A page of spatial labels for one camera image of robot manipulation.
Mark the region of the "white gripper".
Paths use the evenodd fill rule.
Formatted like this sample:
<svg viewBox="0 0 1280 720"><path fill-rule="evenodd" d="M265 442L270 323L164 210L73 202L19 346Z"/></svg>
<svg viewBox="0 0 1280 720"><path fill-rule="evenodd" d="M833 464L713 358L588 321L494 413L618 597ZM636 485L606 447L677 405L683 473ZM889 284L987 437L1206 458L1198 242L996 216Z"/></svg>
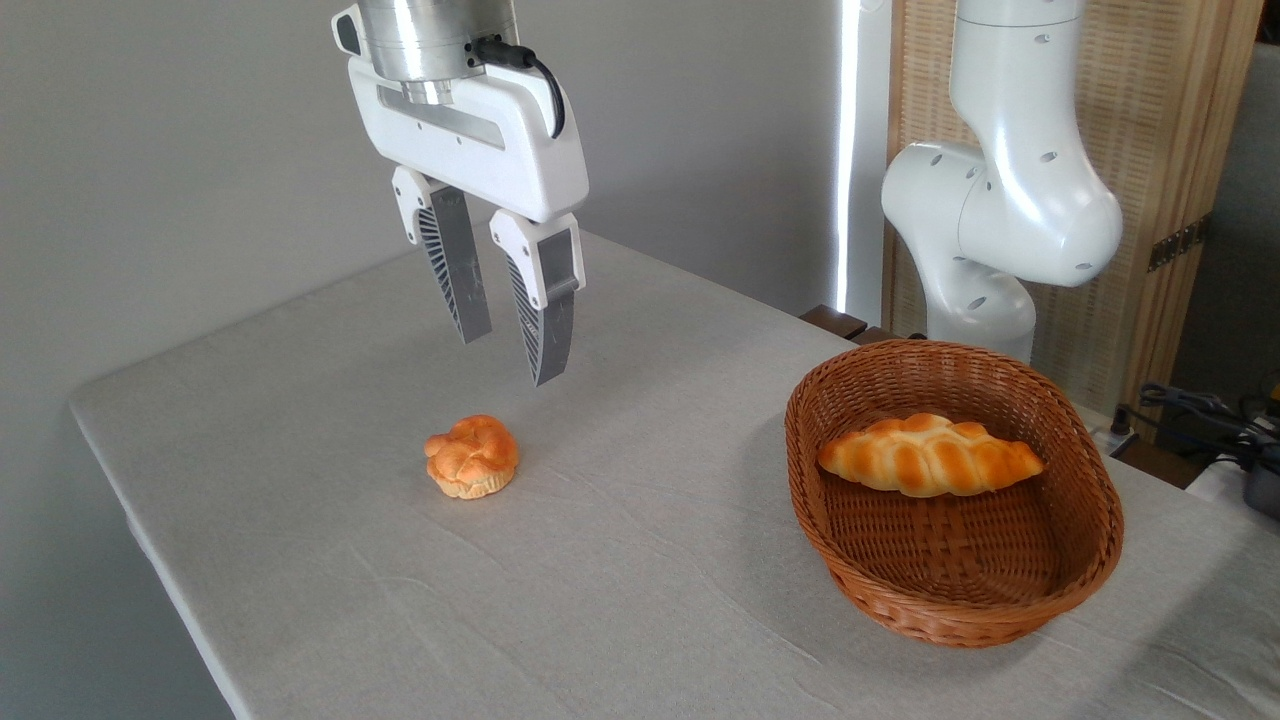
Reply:
<svg viewBox="0 0 1280 720"><path fill-rule="evenodd" d="M502 208L489 227L506 254L531 377L536 386L557 378L586 284L570 211L589 181L566 92L520 42L515 9L348 6L334 15L333 37L372 146L401 164L392 187L404 233L425 251L461 340L492 331L465 191Z"/></svg>

